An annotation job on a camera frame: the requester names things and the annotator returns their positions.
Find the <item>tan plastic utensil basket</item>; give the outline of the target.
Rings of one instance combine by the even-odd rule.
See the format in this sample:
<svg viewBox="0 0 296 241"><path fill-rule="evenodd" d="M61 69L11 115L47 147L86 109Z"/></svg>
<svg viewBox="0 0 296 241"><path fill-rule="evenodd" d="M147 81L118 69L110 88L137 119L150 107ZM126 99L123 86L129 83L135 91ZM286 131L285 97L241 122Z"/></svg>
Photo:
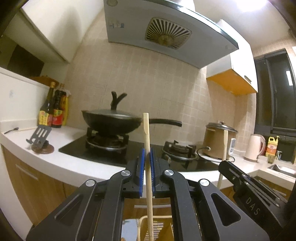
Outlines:
<svg viewBox="0 0 296 241"><path fill-rule="evenodd" d="M174 241L173 219L171 215L153 217L154 240ZM137 240L149 240L147 215L142 216L137 224Z"/></svg>

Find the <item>wooden chopstick long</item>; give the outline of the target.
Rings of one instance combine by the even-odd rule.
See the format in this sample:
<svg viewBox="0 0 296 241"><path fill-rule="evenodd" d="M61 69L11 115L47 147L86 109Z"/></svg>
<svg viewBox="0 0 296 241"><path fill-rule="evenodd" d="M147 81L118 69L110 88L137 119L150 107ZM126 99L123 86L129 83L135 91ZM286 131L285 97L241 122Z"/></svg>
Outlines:
<svg viewBox="0 0 296 241"><path fill-rule="evenodd" d="M226 161L226 157L227 157L227 144L228 144L228 131L227 130L224 130L223 131L223 156L222 156L222 161ZM222 179L223 179L223 175L221 173L219 173L219 179L218 179L218 183L217 183L217 188L218 189L221 188Z"/></svg>

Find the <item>brown rice cooker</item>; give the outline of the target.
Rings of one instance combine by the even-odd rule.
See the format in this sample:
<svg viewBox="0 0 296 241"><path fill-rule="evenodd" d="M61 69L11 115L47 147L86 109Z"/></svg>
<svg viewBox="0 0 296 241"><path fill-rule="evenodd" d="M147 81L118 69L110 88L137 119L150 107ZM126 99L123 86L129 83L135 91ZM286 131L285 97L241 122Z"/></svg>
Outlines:
<svg viewBox="0 0 296 241"><path fill-rule="evenodd" d="M224 152L226 152L225 160L229 161L236 145L237 134L237 130L227 126L222 121L219 123L208 123L203 140L203 147L205 147L203 154L222 160Z"/></svg>

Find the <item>white orange wall cabinet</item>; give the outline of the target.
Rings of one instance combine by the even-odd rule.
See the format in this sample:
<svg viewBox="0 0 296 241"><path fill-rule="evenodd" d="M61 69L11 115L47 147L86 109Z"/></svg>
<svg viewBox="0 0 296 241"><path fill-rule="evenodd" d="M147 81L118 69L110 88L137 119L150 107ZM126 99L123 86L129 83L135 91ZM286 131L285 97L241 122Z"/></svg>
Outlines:
<svg viewBox="0 0 296 241"><path fill-rule="evenodd" d="M206 79L235 95L257 93L257 75L250 44L224 20L217 24L238 43L239 49L209 64Z"/></svg>

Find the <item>red label sauce bottle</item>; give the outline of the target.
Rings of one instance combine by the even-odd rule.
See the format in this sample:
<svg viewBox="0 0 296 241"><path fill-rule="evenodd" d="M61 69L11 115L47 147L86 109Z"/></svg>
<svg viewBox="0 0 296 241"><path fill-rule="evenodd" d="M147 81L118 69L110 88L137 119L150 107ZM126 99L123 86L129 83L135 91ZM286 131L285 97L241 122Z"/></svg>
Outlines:
<svg viewBox="0 0 296 241"><path fill-rule="evenodd" d="M52 127L60 128L63 123L63 111L65 110L65 99L66 99L66 91L65 85L60 84L60 87L55 91L54 94L54 114L52 119Z"/></svg>

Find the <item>yellow sauce bottle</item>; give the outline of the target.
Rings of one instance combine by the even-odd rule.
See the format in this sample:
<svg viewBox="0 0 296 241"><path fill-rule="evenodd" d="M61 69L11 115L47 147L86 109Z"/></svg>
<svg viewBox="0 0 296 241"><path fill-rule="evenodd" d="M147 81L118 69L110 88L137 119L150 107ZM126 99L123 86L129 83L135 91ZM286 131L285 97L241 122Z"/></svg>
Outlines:
<svg viewBox="0 0 296 241"><path fill-rule="evenodd" d="M65 126L67 123L67 118L68 118L68 113L69 113L69 96L71 95L69 90L65 90L66 92L66 97L65 97L65 108L63 111L63 122L62 125Z"/></svg>

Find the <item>black wok with lid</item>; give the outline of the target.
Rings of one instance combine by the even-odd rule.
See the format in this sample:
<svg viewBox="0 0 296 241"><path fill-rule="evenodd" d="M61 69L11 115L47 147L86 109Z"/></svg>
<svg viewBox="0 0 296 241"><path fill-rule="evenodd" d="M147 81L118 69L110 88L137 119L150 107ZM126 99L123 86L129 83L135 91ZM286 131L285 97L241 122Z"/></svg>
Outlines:
<svg viewBox="0 0 296 241"><path fill-rule="evenodd" d="M82 115L86 124L100 135L124 135L140 127L143 118L126 111L117 110L127 93L117 95L112 93L112 102L109 109L83 110Z"/></svg>

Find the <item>dark soy sauce bottle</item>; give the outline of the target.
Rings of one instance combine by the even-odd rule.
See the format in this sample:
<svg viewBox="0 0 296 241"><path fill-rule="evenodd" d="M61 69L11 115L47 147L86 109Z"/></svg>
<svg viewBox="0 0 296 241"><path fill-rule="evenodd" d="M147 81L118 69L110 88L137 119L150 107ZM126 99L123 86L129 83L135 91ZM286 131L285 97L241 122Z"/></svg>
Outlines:
<svg viewBox="0 0 296 241"><path fill-rule="evenodd" d="M53 109L53 93L55 89L55 82L51 82L50 88L44 104L41 106L38 116L38 125L51 126L54 114Z"/></svg>

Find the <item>yellow oil bottle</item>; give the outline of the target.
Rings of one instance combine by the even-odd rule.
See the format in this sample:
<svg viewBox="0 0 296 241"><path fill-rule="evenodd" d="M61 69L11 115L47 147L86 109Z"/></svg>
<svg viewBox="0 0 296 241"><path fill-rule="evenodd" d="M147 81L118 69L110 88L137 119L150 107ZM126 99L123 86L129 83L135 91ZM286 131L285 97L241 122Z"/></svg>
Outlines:
<svg viewBox="0 0 296 241"><path fill-rule="evenodd" d="M267 157L267 162L270 164L272 164L275 160L279 138L280 138L279 136L276 136L276 138L275 137L268 138L265 156Z"/></svg>

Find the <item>black gas stove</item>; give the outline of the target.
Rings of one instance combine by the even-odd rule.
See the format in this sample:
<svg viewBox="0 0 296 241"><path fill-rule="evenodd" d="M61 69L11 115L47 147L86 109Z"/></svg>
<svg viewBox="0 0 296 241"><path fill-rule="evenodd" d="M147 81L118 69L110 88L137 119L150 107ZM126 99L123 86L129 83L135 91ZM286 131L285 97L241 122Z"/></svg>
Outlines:
<svg viewBox="0 0 296 241"><path fill-rule="evenodd" d="M144 148L141 142L130 141L129 135L101 136L88 128L86 135L61 147L59 152L112 166L125 167L136 159ZM169 167L178 172L216 171L218 165L200 158L195 145L182 146L177 141L162 145L151 144L156 158L166 160Z"/></svg>

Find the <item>white electric kettle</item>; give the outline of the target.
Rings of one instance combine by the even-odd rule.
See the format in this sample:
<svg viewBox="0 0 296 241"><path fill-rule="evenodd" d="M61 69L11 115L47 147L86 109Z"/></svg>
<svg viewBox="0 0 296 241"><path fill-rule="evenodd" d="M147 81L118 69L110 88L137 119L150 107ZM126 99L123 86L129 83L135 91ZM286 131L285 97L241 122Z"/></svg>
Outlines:
<svg viewBox="0 0 296 241"><path fill-rule="evenodd" d="M257 162L265 148L265 138L259 134L250 135L244 159L251 162Z"/></svg>

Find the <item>metal spatula on stand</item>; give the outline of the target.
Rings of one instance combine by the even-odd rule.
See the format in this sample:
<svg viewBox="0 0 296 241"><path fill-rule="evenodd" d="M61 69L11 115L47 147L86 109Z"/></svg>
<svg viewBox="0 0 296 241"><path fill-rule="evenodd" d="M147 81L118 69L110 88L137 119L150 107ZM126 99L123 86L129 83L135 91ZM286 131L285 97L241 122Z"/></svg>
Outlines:
<svg viewBox="0 0 296 241"><path fill-rule="evenodd" d="M33 152L37 154L51 154L54 147L47 140L52 128L50 126L39 125L29 139L26 139L30 144Z"/></svg>

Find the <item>range hood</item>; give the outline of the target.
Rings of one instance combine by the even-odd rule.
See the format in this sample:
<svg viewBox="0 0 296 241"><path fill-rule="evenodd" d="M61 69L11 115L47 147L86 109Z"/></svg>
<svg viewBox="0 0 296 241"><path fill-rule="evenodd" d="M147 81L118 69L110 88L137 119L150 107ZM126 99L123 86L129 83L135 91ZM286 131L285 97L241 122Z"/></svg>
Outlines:
<svg viewBox="0 0 296 241"><path fill-rule="evenodd" d="M203 68L238 50L215 22L175 1L104 1L109 42L149 49Z"/></svg>

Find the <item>dark window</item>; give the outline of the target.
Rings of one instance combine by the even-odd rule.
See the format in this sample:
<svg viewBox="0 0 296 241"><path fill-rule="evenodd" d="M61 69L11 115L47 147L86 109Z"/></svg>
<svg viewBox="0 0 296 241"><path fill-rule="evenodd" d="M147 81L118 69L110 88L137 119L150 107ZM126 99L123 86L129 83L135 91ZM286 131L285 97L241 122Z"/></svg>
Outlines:
<svg viewBox="0 0 296 241"><path fill-rule="evenodd" d="M255 58L255 132L295 137L295 72L286 49Z"/></svg>

